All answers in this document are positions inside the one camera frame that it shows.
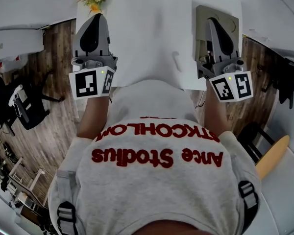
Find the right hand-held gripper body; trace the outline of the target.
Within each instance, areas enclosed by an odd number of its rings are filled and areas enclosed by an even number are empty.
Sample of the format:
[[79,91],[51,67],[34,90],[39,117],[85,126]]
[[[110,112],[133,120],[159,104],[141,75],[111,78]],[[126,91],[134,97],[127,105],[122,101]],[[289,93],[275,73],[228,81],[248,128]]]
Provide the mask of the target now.
[[209,81],[219,102],[239,102],[253,97],[251,72],[241,58],[214,64],[197,61],[197,73]]

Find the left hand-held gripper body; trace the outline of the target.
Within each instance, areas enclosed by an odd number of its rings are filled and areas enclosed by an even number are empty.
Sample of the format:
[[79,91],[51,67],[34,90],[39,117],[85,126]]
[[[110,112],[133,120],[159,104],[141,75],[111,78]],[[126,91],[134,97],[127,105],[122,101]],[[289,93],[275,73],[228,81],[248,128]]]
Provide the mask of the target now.
[[69,74],[74,99],[105,97],[110,95],[118,57],[84,56],[72,59],[72,65],[79,71]]

